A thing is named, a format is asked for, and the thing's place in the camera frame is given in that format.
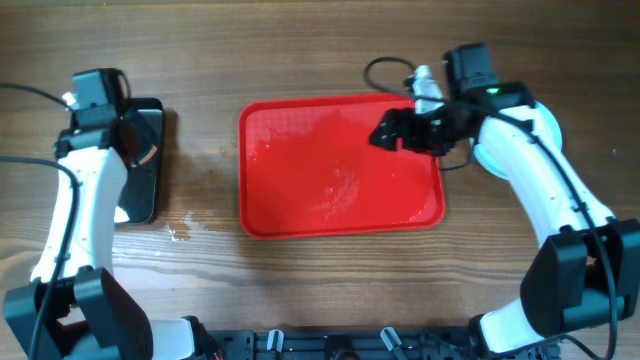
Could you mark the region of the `orange green sponge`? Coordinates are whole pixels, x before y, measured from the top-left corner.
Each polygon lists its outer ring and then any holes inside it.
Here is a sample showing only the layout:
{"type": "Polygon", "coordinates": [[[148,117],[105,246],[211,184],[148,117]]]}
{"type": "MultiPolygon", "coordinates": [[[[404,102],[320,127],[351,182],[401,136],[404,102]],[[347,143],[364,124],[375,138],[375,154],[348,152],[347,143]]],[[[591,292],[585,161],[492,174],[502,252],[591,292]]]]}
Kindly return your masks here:
{"type": "Polygon", "coordinates": [[[136,165],[140,167],[148,163],[155,156],[157,150],[158,148],[155,145],[152,145],[143,156],[136,160],[136,165]]]}

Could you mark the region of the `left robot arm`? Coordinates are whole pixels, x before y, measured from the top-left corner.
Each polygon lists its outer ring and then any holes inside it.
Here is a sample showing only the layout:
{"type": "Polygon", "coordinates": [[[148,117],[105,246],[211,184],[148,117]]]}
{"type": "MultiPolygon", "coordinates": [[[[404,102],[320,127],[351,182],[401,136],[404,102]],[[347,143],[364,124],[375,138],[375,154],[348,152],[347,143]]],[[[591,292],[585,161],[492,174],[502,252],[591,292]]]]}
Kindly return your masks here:
{"type": "Polygon", "coordinates": [[[200,359],[215,345],[194,317],[152,321],[112,273],[122,196],[153,212],[165,112],[76,112],[54,145],[56,204],[28,285],[10,290],[6,322],[31,359],[200,359]]]}

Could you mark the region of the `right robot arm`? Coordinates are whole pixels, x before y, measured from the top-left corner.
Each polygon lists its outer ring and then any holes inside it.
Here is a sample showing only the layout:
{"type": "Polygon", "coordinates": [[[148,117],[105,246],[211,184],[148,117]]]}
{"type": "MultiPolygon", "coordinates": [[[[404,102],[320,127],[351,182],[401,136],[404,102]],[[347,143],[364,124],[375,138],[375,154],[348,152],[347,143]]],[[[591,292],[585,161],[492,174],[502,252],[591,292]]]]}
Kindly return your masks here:
{"type": "Polygon", "coordinates": [[[619,220],[579,178],[540,124],[521,82],[469,88],[449,99],[409,93],[414,108],[387,111],[372,145],[440,156],[473,138],[494,158],[533,226],[539,251],[507,305],[476,320],[488,355],[507,355],[606,325],[612,358],[639,292],[639,223],[619,220]]]}

